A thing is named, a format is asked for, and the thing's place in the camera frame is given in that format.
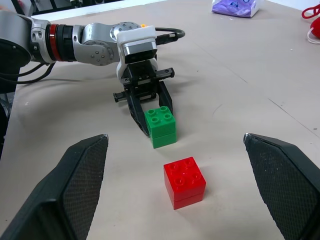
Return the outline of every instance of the beige tabletop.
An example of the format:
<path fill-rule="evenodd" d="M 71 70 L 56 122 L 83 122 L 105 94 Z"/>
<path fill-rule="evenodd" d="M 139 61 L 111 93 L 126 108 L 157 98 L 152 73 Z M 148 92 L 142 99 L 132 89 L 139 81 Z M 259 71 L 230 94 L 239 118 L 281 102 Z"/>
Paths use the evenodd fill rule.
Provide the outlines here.
<path fill-rule="evenodd" d="M 243 19 L 211 13 L 211 0 L 169 0 L 57 21 L 185 30 L 178 42 L 158 47 L 159 68 L 176 72 L 165 82 L 178 142 L 153 149 L 127 104 L 114 102 L 122 90 L 115 63 L 59 62 L 49 80 L 17 88 L 0 161 L 0 233 L 70 145 L 107 133 L 88 240 L 283 240 L 243 136 L 293 143 L 320 166 L 320 47 L 306 40 L 310 22 L 300 14 L 265 2 Z M 190 156 L 207 182 L 204 200 L 173 210 L 163 165 Z"/>

